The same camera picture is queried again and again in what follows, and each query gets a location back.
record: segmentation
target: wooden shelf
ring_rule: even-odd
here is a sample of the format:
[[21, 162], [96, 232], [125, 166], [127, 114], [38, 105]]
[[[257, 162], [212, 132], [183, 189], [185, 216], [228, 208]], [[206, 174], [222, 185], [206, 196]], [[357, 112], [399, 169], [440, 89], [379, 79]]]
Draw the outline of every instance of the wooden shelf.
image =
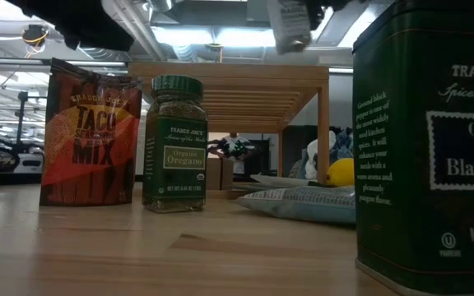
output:
[[[204, 84], [203, 107], [210, 132], [279, 133], [318, 96], [319, 154], [328, 155], [328, 68], [318, 66], [237, 65], [224, 63], [130, 62], [129, 75], [151, 80], [185, 75]], [[279, 157], [282, 159], [282, 145]], [[282, 174], [282, 161], [278, 172]], [[328, 157], [318, 157], [318, 180], [325, 183]]]

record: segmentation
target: spice jar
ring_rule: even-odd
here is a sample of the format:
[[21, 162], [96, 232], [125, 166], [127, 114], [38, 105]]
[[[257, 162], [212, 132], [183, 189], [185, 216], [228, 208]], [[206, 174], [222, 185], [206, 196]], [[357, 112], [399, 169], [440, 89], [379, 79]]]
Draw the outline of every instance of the spice jar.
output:
[[146, 116], [142, 203], [158, 213], [202, 210], [206, 201], [207, 113], [202, 83], [153, 79]]

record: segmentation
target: jar label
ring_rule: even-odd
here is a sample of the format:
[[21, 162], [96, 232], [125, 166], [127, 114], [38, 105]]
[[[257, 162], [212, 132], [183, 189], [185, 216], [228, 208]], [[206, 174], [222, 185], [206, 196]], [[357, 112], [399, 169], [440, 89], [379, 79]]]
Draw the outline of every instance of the jar label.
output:
[[144, 202], [206, 196], [207, 122], [163, 117], [146, 126]]

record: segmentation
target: wooden table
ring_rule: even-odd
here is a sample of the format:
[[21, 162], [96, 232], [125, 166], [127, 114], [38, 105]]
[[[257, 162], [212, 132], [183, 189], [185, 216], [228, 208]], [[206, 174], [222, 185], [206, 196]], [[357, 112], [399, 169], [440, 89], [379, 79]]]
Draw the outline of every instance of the wooden table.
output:
[[354, 267], [353, 229], [210, 199], [202, 213], [38, 207], [0, 187], [0, 295], [394, 295]]

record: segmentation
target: ceiling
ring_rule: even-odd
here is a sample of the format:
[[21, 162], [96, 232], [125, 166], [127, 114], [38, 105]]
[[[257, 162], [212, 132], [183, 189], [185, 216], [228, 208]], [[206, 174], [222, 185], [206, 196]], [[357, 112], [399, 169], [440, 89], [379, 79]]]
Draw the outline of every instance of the ceiling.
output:
[[[134, 14], [129, 14], [127, 6], [122, 7], [115, 4], [118, 2], [127, 3]], [[254, 31], [257, 33], [256, 35], [227, 35], [223, 41], [231, 46], [223, 48], [222, 62], [323, 64], [329, 67], [351, 67], [352, 43], [393, 0], [373, 0], [363, 4], [357, 1], [351, 2], [344, 10], [328, 14], [328, 21], [314, 32], [315, 40], [307, 50], [303, 53], [283, 55], [277, 54], [272, 46], [260, 46], [273, 45], [268, 44], [273, 41], [273, 37], [271, 36], [266, 2], [267, 0], [184, 0], [177, 2], [170, 12], [153, 13], [150, 21], [148, 9], [151, 9], [144, 1], [102, 1], [105, 11], [130, 34], [134, 35], [130, 29], [136, 28], [135, 18], [138, 18], [146, 32], [141, 34], [142, 31], [139, 30], [139, 35], [135, 37], [149, 35], [162, 42], [173, 43], [177, 39], [180, 40], [180, 43], [189, 42], [191, 44], [188, 50], [198, 57], [199, 62], [215, 62], [219, 59], [217, 52], [213, 52], [205, 46], [203, 43], [205, 39], [219, 41], [224, 39], [221, 36], [225, 32], [233, 31], [235, 33], [238, 31], [240, 34], [242, 32], [247, 34], [249, 31]], [[27, 48], [21, 39], [21, 32], [31, 24], [45, 25], [45, 28], [49, 28], [49, 37], [45, 42], [43, 52], [35, 54], [32, 58], [92, 59], [89, 54], [83, 53], [81, 50], [69, 49], [64, 44], [63, 37], [48, 23], [36, 17], [24, 16], [19, 8], [4, 0], [0, 0], [0, 58], [23, 58], [27, 55]], [[153, 44], [147, 38], [135, 39], [137, 41], [128, 52], [128, 57], [123, 56], [122, 59], [154, 60], [155, 55], [151, 54], [151, 50], [158, 48], [158, 51], [168, 61], [178, 60], [178, 55], [171, 45], [159, 43], [155, 39], [152, 41]], [[107, 69], [104, 68], [95, 70], [107, 72]], [[7, 81], [5, 83], [6, 89], [0, 89], [0, 136], [8, 135], [12, 138], [14, 134], [10, 129], [13, 131], [16, 129], [15, 112], [20, 104], [17, 100], [19, 90], [29, 90], [31, 91], [30, 95], [46, 95], [48, 73], [47, 67], [22, 66], [17, 68], [13, 65], [0, 65], [0, 85]], [[45, 99], [31, 99], [26, 103], [25, 135], [31, 140], [43, 137], [43, 127], [36, 122], [44, 122], [44, 107]]]

